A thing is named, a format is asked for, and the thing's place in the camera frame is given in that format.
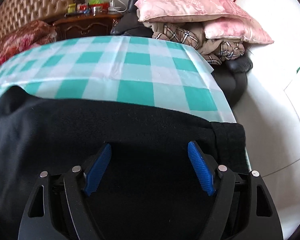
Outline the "black pants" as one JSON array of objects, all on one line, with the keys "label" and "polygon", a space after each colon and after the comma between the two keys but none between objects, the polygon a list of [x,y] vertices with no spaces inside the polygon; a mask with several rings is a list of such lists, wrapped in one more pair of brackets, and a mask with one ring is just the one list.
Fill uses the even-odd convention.
[{"label": "black pants", "polygon": [[195,141],[247,173],[240,124],[111,101],[43,99],[18,86],[0,97],[0,239],[17,239],[43,171],[83,166],[100,148],[111,159],[90,206],[104,239],[198,239],[211,203],[187,153]]}]

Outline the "white wardrobe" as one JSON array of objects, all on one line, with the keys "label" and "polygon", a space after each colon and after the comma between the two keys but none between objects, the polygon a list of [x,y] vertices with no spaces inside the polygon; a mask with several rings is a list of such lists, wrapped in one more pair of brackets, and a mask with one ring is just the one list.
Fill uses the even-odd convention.
[{"label": "white wardrobe", "polygon": [[236,0],[273,43],[250,46],[248,87],[234,107],[251,166],[263,177],[288,239],[300,225],[300,3]]}]

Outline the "teal checkered cloth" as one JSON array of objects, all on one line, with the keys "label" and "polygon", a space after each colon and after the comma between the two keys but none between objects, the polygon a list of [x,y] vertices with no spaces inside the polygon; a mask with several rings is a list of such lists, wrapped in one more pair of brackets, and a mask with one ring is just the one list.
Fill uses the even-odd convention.
[{"label": "teal checkered cloth", "polygon": [[32,48],[0,66],[13,85],[46,99],[134,103],[235,122],[211,67],[192,47],[144,37],[74,38]]}]

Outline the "floral quilt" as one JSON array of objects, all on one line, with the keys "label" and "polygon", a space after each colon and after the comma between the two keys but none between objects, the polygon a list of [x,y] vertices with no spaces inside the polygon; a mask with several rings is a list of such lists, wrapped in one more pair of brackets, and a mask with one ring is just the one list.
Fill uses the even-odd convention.
[{"label": "floral quilt", "polygon": [[0,66],[14,55],[56,40],[54,26],[39,20],[32,21],[0,39]]}]

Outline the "plaid beige blanket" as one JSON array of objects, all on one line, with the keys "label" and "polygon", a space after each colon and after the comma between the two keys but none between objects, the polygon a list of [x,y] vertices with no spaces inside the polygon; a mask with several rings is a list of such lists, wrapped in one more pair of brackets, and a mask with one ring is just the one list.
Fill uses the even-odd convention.
[{"label": "plaid beige blanket", "polygon": [[206,38],[202,22],[143,24],[153,31],[154,39],[185,44],[194,48],[209,64],[220,65],[224,61],[235,60],[244,55],[241,40],[226,38]]}]

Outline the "dark wooden nightstand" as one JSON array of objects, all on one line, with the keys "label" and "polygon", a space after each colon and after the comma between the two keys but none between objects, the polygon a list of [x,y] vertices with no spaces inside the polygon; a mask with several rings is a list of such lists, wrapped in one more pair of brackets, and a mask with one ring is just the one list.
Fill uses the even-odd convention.
[{"label": "dark wooden nightstand", "polygon": [[96,15],[79,15],[64,17],[53,23],[57,32],[57,41],[91,36],[109,36],[119,23],[121,13],[100,13]]}]

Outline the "items on nightstand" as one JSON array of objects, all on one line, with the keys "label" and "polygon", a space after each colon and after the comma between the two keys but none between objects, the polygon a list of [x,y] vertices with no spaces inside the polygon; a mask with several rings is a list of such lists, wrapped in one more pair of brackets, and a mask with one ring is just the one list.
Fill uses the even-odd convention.
[{"label": "items on nightstand", "polygon": [[96,15],[107,11],[109,2],[106,0],[89,0],[88,3],[72,3],[68,5],[65,16],[72,15]]}]

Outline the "tufted tan headboard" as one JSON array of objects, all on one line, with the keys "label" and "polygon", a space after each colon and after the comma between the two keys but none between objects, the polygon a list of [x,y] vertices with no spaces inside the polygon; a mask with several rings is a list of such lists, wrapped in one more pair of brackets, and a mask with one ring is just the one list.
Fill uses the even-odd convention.
[{"label": "tufted tan headboard", "polygon": [[0,39],[35,20],[52,23],[65,15],[68,5],[83,2],[84,0],[3,0],[0,5]]}]

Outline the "pink floral pillow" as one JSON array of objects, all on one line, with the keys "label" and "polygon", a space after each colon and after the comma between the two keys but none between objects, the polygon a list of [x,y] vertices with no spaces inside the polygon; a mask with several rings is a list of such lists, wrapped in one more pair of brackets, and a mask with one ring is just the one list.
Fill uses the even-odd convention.
[{"label": "pink floral pillow", "polygon": [[232,0],[137,0],[135,6],[140,22],[204,22],[220,17],[251,19]]}]

